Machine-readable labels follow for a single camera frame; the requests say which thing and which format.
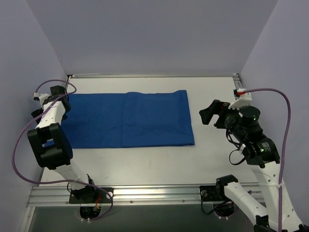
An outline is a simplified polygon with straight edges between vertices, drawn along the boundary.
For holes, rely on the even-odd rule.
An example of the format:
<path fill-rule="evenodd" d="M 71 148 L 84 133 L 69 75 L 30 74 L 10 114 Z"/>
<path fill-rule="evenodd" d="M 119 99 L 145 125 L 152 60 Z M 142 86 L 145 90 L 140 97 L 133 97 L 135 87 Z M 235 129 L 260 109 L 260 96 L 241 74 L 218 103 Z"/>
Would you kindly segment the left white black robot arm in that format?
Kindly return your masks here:
<path fill-rule="evenodd" d="M 91 203 L 97 198 L 97 189 L 93 180 L 72 161 L 72 147 L 61 128 L 70 110 L 67 97 L 60 98 L 59 94 L 34 94 L 34 100 L 39 101 L 41 108 L 32 112 L 37 126 L 27 132 L 32 151 L 40 167 L 48 168 L 60 174 L 65 180 L 71 180 L 71 193 Z"/>

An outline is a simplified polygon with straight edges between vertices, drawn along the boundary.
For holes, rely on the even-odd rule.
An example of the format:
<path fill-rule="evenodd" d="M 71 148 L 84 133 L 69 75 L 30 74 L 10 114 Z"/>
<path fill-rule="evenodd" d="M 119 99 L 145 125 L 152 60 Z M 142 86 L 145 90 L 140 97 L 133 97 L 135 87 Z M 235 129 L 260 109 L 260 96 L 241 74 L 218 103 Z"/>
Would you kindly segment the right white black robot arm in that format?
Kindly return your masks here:
<path fill-rule="evenodd" d="M 261 205 L 231 174 L 217 178 L 216 197 L 231 200 L 250 220 L 256 232 L 307 232 L 308 226 L 298 217 L 286 187 L 279 181 L 282 160 L 276 145 L 263 134 L 258 123 L 259 109 L 250 105 L 230 109 L 229 105 L 214 100 L 208 108 L 199 111 L 202 123 L 208 125 L 212 117 L 218 115 L 215 127 L 237 139 L 235 146 L 254 173 L 265 205 Z"/>

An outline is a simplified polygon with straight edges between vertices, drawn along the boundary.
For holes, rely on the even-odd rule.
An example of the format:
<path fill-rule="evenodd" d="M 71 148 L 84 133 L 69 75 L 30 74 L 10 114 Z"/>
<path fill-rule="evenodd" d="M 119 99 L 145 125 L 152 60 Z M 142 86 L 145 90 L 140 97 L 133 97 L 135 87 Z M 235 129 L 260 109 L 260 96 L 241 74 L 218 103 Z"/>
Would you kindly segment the blue surgical drape cloth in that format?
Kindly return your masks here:
<path fill-rule="evenodd" d="M 61 127 L 73 149 L 194 145 L 186 90 L 70 96 Z"/>

